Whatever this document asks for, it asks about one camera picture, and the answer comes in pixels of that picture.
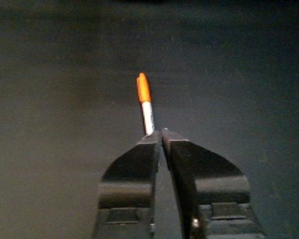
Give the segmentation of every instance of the dark gray background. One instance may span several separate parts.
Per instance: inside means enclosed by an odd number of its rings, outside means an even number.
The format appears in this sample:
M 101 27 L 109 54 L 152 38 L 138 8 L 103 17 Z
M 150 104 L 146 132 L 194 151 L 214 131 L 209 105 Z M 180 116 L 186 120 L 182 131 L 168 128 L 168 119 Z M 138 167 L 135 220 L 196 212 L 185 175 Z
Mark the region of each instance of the dark gray background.
M 299 2 L 18 0 L 0 1 L 0 239 L 90 234 L 102 172 L 142 136 L 139 71 L 157 129 L 238 166 L 269 238 L 299 238 Z

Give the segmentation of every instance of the marker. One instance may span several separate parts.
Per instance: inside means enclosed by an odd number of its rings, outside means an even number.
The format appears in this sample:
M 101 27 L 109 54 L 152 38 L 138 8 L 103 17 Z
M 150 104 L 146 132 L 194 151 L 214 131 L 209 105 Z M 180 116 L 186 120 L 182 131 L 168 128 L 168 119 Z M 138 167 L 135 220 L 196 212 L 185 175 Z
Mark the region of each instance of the marker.
M 137 92 L 141 103 L 142 119 L 144 119 L 144 131 L 145 134 L 150 134 L 154 131 L 153 112 L 152 112 L 152 100 L 145 75 L 139 73 L 137 77 Z

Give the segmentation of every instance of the orange marker cap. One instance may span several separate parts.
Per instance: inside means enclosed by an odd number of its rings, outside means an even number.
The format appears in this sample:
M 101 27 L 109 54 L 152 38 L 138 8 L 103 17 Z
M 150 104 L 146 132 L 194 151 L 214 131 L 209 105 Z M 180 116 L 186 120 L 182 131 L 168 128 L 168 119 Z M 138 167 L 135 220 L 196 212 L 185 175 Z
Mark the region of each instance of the orange marker cap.
M 137 77 L 137 92 L 138 92 L 138 98 L 139 102 L 150 102 L 150 94 L 149 94 L 149 87 L 145 75 L 139 73 L 139 76 Z

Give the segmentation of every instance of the orange cap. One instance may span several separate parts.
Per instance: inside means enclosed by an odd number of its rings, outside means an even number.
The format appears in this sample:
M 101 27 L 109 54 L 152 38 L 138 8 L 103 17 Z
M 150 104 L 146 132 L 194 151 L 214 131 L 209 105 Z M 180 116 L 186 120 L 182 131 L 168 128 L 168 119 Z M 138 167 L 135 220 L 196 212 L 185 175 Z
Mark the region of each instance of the orange cap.
M 139 102 L 150 102 L 148 82 L 142 73 L 139 73 L 139 76 L 137 77 L 137 91 Z

